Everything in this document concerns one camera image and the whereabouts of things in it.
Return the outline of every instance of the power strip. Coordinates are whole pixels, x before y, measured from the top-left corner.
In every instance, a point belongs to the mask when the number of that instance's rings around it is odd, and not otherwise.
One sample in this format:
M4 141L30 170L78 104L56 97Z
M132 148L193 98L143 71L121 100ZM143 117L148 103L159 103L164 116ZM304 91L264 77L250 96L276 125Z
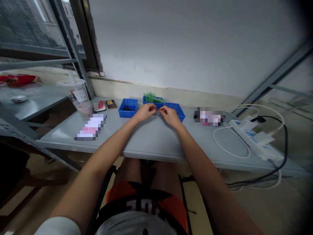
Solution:
M284 156L269 144L259 144L253 137L257 134L254 130L243 130L238 127L240 121L230 120L230 126L247 143L251 150L262 160L283 160Z

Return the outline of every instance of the red bag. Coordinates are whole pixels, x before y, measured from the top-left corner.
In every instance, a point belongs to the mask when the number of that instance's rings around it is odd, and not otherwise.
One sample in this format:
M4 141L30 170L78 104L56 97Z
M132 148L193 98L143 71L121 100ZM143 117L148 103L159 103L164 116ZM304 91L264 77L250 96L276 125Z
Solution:
M9 87L18 87L31 83L36 77L27 74L5 74L0 76L0 82L6 82Z

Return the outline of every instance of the green plastic parts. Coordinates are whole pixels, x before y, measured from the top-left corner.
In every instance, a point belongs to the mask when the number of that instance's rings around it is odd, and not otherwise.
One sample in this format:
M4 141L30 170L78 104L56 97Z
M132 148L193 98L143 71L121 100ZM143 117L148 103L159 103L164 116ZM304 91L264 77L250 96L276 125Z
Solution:
M163 99L161 97L156 97L154 92L147 92L143 94L146 97L146 102L150 103L164 103L166 99Z

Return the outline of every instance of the cup lid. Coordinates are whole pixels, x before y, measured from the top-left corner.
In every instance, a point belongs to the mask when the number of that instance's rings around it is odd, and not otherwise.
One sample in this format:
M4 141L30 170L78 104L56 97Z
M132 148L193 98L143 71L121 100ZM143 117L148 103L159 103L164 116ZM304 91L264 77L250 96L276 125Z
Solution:
M75 79L76 85L82 85L85 83L83 79ZM61 80L56 83L57 86L75 86L70 80Z

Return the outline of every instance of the chair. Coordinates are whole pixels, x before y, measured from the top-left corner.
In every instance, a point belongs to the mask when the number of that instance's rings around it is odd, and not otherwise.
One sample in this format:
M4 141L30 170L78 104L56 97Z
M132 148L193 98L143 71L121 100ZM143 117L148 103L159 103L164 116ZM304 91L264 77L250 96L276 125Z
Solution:
M141 163L142 163L142 169L141 169L142 170L142 184L143 184L143 186L145 186L145 185L149 186L151 184L151 182L152 182L152 179L153 179L154 174L155 174L155 171L153 171L153 170L155 170L155 169L151 168L151 166L153 165L154 162L155 161L148 161L148 162L146 162L145 160L141 160ZM100 189L99 196L98 196L98 199L97 199L97 202L96 202L96 205L95 205L95 209L94 209L94 212L93 212L92 217L90 219L90 223L89 223L87 231L86 231L86 235L94 235L96 233L95 225L96 225L97 215L98 215L98 212L100 210L100 206L102 204L105 192L107 190L109 181L110 181L113 173L117 174L117 169L116 169L116 166L114 166L114 165L111 166L111 168L108 170L108 172L107 172L107 174L106 174L106 176L105 176L105 178L103 180L102 187ZM188 214L188 208L187 208L187 203L186 203L186 197L185 197L185 191L184 191L183 183L184 182L189 182L189 181L194 181L194 178L193 178L193 176L182 178L180 175L178 175L178 177L179 177L179 180L180 180L180 185L181 185L182 193L183 193L183 204L184 204L185 209L187 211L189 234L192 235L190 218L189 218L189 214ZM212 217L212 214L210 212L210 209L209 209L208 205L205 202L205 199L204 199L203 195L202 195L202 199L203 199L203 202L204 202L204 205L205 205L206 212L208 214L208 218L209 218L209 221L210 221L210 224L211 224L211 227L212 227L213 234L214 235L219 235L218 229L217 229L217 227L215 225L214 219Z
M30 170L26 168L29 159L27 153L1 142L0 149L3 153L9 154L9 156L2 155L0 158L0 209L3 208L23 187L35 187L9 215L0 216L1 232L42 187L63 185L66 184L68 180L43 180L36 178L30 175Z

